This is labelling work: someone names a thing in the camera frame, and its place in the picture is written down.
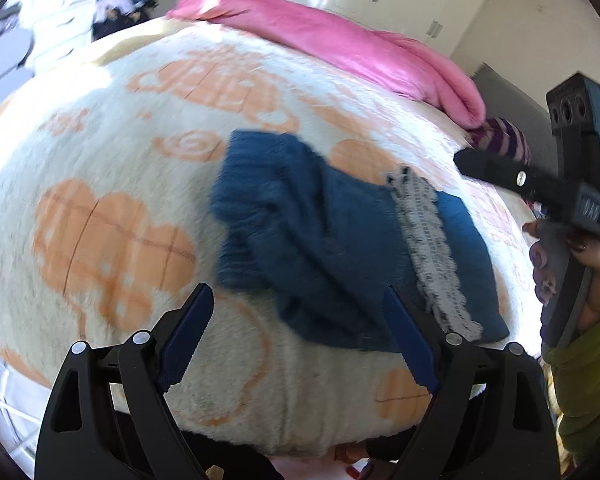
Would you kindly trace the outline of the person's right hand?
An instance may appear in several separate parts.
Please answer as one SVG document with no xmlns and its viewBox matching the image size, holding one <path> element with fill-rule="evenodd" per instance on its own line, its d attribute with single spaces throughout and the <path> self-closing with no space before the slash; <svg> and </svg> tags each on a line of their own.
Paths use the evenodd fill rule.
<svg viewBox="0 0 600 480">
<path fill-rule="evenodd" d="M 529 252 L 533 266 L 535 295 L 542 304 L 548 304 L 550 297 L 554 294 L 555 277 L 548 265 L 550 256 L 541 243 L 540 232 L 543 226 L 544 221 L 535 220 L 525 223 L 522 230 L 536 238 L 536 242 L 531 246 Z M 572 234 L 567 237 L 565 244 L 571 255 L 593 272 L 588 289 L 588 299 L 585 301 L 577 322 L 578 332 L 585 333 L 600 322 L 600 241 L 582 234 Z"/>
</svg>

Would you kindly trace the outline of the right forearm green sleeve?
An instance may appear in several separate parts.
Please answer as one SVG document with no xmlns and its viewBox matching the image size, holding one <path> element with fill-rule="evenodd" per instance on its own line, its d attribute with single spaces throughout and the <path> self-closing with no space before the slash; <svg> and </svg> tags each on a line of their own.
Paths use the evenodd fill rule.
<svg viewBox="0 0 600 480">
<path fill-rule="evenodd" d="M 600 320 L 566 348 L 542 348 L 562 410 L 558 432 L 581 463 L 600 438 Z"/>
</svg>

